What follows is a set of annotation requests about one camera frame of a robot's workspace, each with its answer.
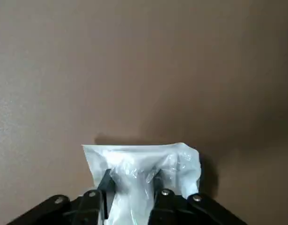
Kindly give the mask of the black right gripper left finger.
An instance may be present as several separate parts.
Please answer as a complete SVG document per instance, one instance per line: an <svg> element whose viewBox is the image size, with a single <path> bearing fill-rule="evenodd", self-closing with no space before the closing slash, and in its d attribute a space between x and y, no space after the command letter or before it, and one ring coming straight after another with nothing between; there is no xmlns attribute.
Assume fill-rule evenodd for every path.
<svg viewBox="0 0 288 225"><path fill-rule="evenodd" d="M70 200L53 195L9 222L10 225L102 225L109 218L116 193L111 169L96 189Z"/></svg>

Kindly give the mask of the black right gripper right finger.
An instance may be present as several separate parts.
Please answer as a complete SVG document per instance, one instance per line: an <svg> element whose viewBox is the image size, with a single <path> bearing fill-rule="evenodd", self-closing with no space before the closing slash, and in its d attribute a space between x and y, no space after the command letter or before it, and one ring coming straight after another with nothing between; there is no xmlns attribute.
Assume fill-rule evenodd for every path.
<svg viewBox="0 0 288 225"><path fill-rule="evenodd" d="M164 187L165 175L159 170L152 183L154 204L150 225L245 225L235 214L209 196L197 193L188 198Z"/></svg>

